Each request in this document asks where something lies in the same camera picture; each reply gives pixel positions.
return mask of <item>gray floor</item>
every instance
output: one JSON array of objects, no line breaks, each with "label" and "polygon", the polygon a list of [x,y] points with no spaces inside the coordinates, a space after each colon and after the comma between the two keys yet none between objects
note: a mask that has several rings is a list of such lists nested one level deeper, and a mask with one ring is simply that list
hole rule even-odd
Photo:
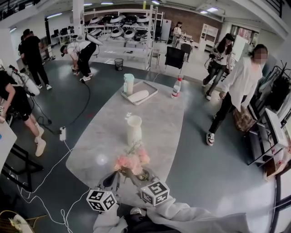
[{"label": "gray floor", "polygon": [[[73,75],[70,66],[69,61],[48,62],[45,70],[53,89],[49,92],[41,90],[41,94],[35,98],[44,113],[53,121],[50,126],[53,130],[71,122],[82,110],[88,97],[86,86]],[[67,128],[66,142],[70,148],[74,147],[95,114],[122,86],[123,74],[132,73],[137,78],[150,81],[156,76],[156,73],[129,67],[117,72],[113,65],[103,63],[92,63],[91,68],[95,76],[87,82],[91,89],[90,103],[80,118]],[[175,78],[160,74],[156,82],[173,86]],[[266,232],[271,215],[268,210],[274,201],[274,181],[264,181],[260,169],[246,165],[248,153],[242,133],[235,129],[231,115],[218,130],[214,146],[208,147],[205,144],[205,133],[219,104],[217,101],[208,102],[203,96],[201,86],[197,84],[184,81],[182,91],[186,96],[186,110],[177,153],[167,179],[171,195],[179,202],[206,208],[218,216],[247,212],[250,230],[255,233]],[[41,116],[37,106],[34,108],[34,114]],[[18,136],[16,143],[34,154],[33,137],[25,129],[23,122],[15,121],[12,129]],[[47,130],[43,138],[47,142],[44,154],[39,158],[32,157],[45,168],[32,176],[34,188],[68,151],[58,136]],[[67,170],[65,161],[66,158],[55,167],[36,192],[44,201],[52,218],[58,222],[63,221],[60,209],[63,208],[67,212],[72,203],[88,189]],[[21,166],[13,157],[8,158],[8,163],[16,168]],[[18,192],[17,186],[4,176],[0,177],[0,186],[12,197]],[[46,214],[37,199],[31,204],[19,200],[16,210],[30,218]],[[75,233],[91,233],[96,217],[97,213],[91,210],[83,198],[70,212],[70,228]],[[39,220],[35,232],[65,233],[67,230],[65,226],[53,223],[47,217]]]}]

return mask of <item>trash can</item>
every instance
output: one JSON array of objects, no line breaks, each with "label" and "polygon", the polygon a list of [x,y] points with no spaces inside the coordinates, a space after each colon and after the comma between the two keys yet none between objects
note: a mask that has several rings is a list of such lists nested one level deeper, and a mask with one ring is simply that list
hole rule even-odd
[{"label": "trash can", "polygon": [[123,59],[122,58],[116,58],[114,60],[115,63],[115,69],[117,71],[121,71],[123,69]]}]

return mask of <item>white vase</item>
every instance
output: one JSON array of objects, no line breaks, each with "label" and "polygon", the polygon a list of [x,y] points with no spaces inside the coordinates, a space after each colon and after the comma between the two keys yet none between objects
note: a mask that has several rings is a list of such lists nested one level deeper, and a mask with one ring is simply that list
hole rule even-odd
[{"label": "white vase", "polygon": [[141,140],[141,123],[139,116],[130,116],[127,120],[127,143],[130,147]]}]

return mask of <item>black pants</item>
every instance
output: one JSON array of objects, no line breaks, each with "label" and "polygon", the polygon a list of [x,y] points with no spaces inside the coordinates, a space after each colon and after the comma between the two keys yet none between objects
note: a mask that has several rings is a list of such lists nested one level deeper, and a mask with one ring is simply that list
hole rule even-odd
[{"label": "black pants", "polygon": [[95,50],[96,50],[96,44],[91,42],[84,49],[82,49],[79,55],[78,67],[82,75],[84,75],[85,77],[88,77],[89,73],[91,73],[91,70],[89,68],[89,60],[92,54],[95,52]]},{"label": "black pants", "polygon": [[236,107],[234,107],[232,105],[231,102],[231,96],[229,93],[226,94],[226,96],[224,97],[223,101],[222,101],[222,105],[220,107],[220,110],[217,112],[216,114],[216,118],[214,119],[209,132],[210,133],[215,133],[217,131],[217,129],[219,128],[219,126],[221,125],[221,123],[224,121],[224,119],[226,118],[226,115],[229,112],[232,112],[233,110],[235,110]]},{"label": "black pants", "polygon": [[45,84],[49,84],[49,80],[47,78],[44,66],[42,65],[41,61],[29,64],[28,67],[33,79],[35,80],[36,85],[41,85],[40,78],[38,77],[37,73],[39,73],[41,79]]},{"label": "black pants", "polygon": [[215,73],[217,72],[217,75],[216,75],[215,79],[213,80],[211,87],[209,88],[209,90],[206,93],[208,96],[211,96],[214,88],[217,86],[224,71],[226,71],[226,65],[220,65],[220,64],[216,63],[215,61],[213,62],[210,74],[203,80],[203,84],[207,85],[213,79]]}]

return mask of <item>person's hand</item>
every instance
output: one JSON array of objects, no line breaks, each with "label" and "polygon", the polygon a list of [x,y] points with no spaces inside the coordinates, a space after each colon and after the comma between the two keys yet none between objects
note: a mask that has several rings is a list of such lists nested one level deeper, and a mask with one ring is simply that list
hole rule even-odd
[{"label": "person's hand", "polygon": [[2,114],[0,115],[0,123],[3,124],[4,121],[5,121],[5,119],[6,119],[6,114],[2,113]]},{"label": "person's hand", "polygon": [[224,99],[224,97],[226,96],[226,92],[220,92],[219,93],[219,97],[221,98],[221,99]]}]

